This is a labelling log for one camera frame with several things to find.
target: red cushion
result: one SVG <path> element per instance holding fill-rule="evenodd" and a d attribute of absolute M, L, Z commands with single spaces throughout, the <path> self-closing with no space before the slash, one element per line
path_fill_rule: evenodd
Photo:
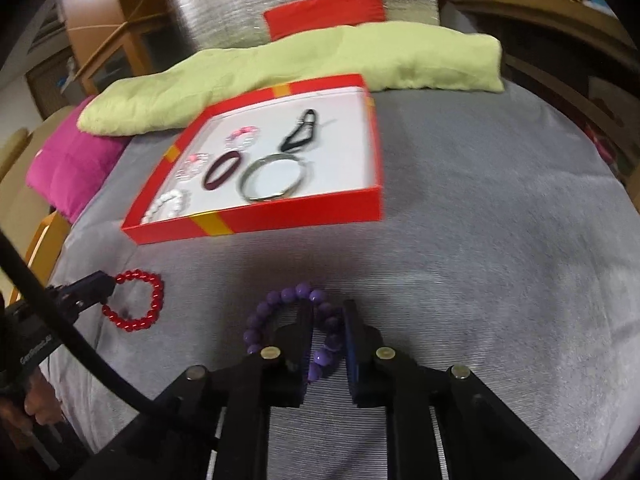
<path fill-rule="evenodd" d="M 298 0 L 264 13 L 271 41 L 315 28 L 384 22 L 382 0 Z"/>

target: wooden cabinet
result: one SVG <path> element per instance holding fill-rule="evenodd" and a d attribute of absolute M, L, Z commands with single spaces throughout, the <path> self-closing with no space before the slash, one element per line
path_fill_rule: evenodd
<path fill-rule="evenodd" d="M 158 70 L 144 36 L 170 25 L 165 0 L 60 0 L 60 7 L 87 93 Z"/>

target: yellow stripe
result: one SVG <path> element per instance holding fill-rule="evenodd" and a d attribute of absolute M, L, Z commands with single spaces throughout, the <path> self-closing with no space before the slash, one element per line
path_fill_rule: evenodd
<path fill-rule="evenodd" d="M 284 83 L 282 85 L 276 85 L 271 88 L 273 90 L 273 95 L 276 97 L 284 97 L 285 95 L 291 95 L 291 87 Z"/>
<path fill-rule="evenodd" d="M 191 215 L 190 218 L 209 236 L 233 234 L 233 231 L 229 229 L 215 211 L 198 213 L 197 215 Z"/>
<path fill-rule="evenodd" d="M 169 146 L 169 149 L 164 152 L 164 158 L 169 162 L 173 162 L 176 158 L 180 156 L 180 150 L 175 147 L 175 144 Z"/>

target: red beaded bracelet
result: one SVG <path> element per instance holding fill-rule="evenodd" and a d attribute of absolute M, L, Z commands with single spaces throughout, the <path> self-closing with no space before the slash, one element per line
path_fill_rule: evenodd
<path fill-rule="evenodd" d="M 164 298 L 164 283 L 160 279 L 160 275 L 136 269 L 125 270 L 118 274 L 115 279 L 116 283 L 130 282 L 132 280 L 142 280 L 143 282 L 150 283 L 153 286 L 151 292 L 151 308 L 145 317 L 139 317 L 137 319 L 123 319 L 111 310 L 107 304 L 102 306 L 102 313 L 115 326 L 127 332 L 142 330 L 153 325 L 153 323 L 158 320 L 158 313 L 162 310 L 162 299 Z"/>

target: light green pillow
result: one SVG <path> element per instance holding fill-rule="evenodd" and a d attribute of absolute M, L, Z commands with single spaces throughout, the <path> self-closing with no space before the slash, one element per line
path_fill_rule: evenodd
<path fill-rule="evenodd" d="M 360 73 L 387 88 L 504 90 L 500 42 L 412 22 L 364 23 L 294 34 L 253 48 L 202 50 L 159 74 L 123 79 L 95 98 L 78 128 L 130 136 L 183 128 L 208 105 L 277 84 Z"/>

